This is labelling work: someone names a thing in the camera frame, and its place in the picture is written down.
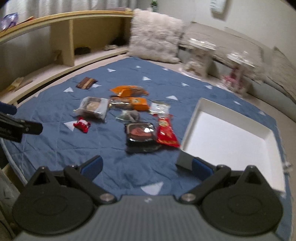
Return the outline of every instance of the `curtain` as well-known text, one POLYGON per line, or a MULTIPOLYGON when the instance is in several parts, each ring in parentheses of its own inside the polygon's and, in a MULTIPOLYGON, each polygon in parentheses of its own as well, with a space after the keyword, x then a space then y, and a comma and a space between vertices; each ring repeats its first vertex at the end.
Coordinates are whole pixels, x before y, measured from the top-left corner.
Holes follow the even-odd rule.
MULTIPOLYGON (((137 0, 10 0, 0 9, 0 17, 17 12, 19 22, 72 11, 136 8, 137 0)), ((50 27, 29 32, 0 45, 0 91, 17 77, 51 63, 50 27)))

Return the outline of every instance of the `bottle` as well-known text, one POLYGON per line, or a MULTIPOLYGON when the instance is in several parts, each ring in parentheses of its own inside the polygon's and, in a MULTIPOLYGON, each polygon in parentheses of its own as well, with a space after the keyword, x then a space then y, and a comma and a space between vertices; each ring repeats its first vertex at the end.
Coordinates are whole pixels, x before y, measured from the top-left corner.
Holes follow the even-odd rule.
POLYGON ((153 12, 157 12, 157 0, 152 0, 150 7, 153 12))

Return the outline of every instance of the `bed sheet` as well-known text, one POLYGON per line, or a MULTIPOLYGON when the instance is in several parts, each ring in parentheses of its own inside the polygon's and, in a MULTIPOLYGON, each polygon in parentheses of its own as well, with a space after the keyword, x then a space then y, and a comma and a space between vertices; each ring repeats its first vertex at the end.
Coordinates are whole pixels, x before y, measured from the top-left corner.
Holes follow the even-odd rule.
MULTIPOLYGON (((9 162, 26 183, 40 166, 50 170, 62 170, 67 165, 80 165, 95 155, 104 160, 103 171, 94 182, 105 190, 121 195, 180 196, 200 183, 187 171, 177 169, 178 149, 162 149, 149 154, 127 155, 125 152, 124 124, 116 120, 121 110, 110 110, 106 122, 92 122, 87 134, 71 128, 77 120, 74 109, 87 96, 109 98, 111 88, 118 85, 143 86, 152 100, 171 105, 174 116, 172 126, 181 142, 194 108, 200 98, 214 101, 235 110, 271 129, 276 137, 282 160, 285 155, 276 121, 252 104, 234 94, 186 77, 162 66, 138 58, 126 58, 109 65, 87 71, 53 86, 18 108, 16 118, 43 124, 41 135, 24 135, 21 143, 2 140, 9 162), (76 85, 85 77, 98 80, 89 90, 76 85)), ((141 120, 157 125, 152 115, 142 112, 141 120)), ((292 206, 288 176, 286 196, 281 197, 284 217, 277 234, 288 241, 291 233, 292 206)))

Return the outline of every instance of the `red wrapper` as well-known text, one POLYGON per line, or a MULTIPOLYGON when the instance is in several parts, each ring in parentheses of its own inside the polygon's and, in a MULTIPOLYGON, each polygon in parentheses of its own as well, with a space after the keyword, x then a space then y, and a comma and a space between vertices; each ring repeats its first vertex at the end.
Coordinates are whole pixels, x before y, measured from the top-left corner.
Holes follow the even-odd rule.
POLYGON ((158 128, 157 128, 157 140, 158 143, 180 147, 180 144, 173 132, 172 124, 169 118, 159 117, 158 128))
POLYGON ((82 117, 79 117, 79 120, 76 123, 74 123, 73 126, 83 131, 84 133, 87 133, 91 124, 82 117))

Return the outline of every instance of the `purple plastic bag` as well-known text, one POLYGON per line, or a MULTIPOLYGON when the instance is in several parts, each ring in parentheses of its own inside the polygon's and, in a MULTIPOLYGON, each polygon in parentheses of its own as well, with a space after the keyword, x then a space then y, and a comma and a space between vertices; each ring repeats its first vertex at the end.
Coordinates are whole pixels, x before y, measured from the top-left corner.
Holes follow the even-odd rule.
POLYGON ((6 15, 3 19, 0 20, 1 31, 15 26, 17 24, 17 21, 18 21, 17 12, 6 15))

